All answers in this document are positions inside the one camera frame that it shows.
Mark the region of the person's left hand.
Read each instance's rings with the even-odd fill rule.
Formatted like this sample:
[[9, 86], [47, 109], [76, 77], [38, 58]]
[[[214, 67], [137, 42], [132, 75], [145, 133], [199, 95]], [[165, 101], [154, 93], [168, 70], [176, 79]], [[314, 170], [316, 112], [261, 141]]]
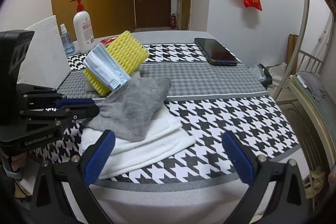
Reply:
[[7, 156], [1, 150], [1, 160], [5, 173], [10, 178], [15, 178], [20, 180], [22, 178], [22, 168], [26, 164], [27, 153], [22, 153], [17, 156]]

